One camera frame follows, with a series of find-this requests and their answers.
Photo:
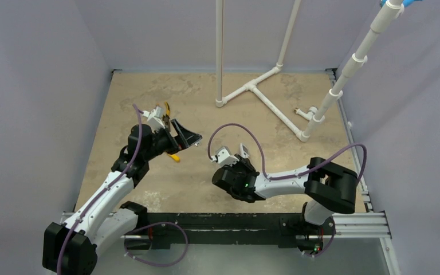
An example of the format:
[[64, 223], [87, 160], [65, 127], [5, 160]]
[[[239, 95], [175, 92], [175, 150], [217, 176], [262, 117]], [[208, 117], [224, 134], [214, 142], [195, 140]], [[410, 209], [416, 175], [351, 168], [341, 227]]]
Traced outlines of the white remote control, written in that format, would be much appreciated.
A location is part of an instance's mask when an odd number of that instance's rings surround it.
[[243, 158], [249, 158], [249, 150], [247, 148], [247, 146], [245, 146], [243, 143], [239, 144], [239, 154], [243, 157]]

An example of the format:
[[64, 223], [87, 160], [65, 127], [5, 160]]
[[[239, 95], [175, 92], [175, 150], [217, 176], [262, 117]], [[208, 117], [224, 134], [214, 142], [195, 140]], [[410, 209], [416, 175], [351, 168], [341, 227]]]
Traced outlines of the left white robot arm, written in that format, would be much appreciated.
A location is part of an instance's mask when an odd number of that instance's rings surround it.
[[144, 178], [149, 162], [163, 154], [175, 154], [202, 140], [177, 120], [153, 130], [139, 123], [131, 128], [111, 172], [83, 206], [62, 223], [52, 222], [44, 232], [42, 266], [57, 274], [91, 274], [99, 257], [123, 234], [146, 231], [148, 219], [143, 206], [127, 202], [112, 210]]

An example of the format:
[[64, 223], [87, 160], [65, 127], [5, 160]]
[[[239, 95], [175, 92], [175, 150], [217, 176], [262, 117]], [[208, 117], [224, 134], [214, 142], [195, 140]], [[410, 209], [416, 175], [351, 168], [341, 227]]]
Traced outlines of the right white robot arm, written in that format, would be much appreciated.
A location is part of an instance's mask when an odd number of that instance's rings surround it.
[[312, 233], [334, 213], [353, 214], [356, 205], [357, 173], [349, 168], [313, 157], [297, 170], [263, 175], [248, 158], [235, 154], [212, 177], [213, 185], [232, 198], [254, 203], [281, 195], [304, 194], [311, 198], [299, 217], [300, 229]]

